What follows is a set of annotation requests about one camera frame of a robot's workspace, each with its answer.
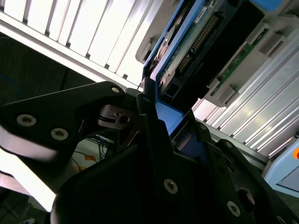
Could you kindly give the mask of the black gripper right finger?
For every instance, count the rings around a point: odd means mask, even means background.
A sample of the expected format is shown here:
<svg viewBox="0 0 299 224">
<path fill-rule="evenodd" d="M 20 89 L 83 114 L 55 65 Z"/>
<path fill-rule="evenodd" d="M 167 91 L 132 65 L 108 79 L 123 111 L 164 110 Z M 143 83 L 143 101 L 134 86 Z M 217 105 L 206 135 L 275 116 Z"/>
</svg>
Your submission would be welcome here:
<svg viewBox="0 0 299 224">
<path fill-rule="evenodd" d="M 262 178 L 258 170 L 227 139 L 214 142 L 209 129 L 186 115 L 195 135 L 187 148 L 190 156 L 199 157 L 208 169 L 215 190 L 215 201 L 224 207 L 235 224 L 297 224 L 299 218 Z"/>
</svg>

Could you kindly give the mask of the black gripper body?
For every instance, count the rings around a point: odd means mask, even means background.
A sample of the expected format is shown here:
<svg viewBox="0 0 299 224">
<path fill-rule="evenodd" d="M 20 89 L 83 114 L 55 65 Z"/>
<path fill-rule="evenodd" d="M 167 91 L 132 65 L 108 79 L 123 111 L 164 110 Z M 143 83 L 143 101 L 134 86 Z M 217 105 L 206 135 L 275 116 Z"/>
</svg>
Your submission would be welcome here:
<svg viewBox="0 0 299 224">
<path fill-rule="evenodd" d="M 139 146 L 69 179 L 54 201 L 52 224 L 221 224 L 228 209 L 201 161 L 174 153 L 178 192 L 164 181 L 154 192 L 148 160 Z"/>
</svg>

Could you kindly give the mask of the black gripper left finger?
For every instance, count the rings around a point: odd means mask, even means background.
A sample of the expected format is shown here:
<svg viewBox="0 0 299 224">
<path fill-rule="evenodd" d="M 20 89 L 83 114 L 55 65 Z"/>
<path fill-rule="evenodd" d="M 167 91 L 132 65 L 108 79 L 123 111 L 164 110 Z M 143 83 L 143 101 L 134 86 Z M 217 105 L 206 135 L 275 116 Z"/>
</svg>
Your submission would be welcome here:
<svg viewBox="0 0 299 224">
<path fill-rule="evenodd" d="M 178 192 L 173 148 L 154 98 L 109 81 L 3 105 L 0 170 L 35 198 L 56 198 L 69 179 L 83 172 L 64 174 L 78 143 L 104 129 L 118 136 L 116 151 L 103 161 L 137 145 L 148 160 L 154 192 L 162 195 L 161 180 L 171 194 Z"/>
</svg>

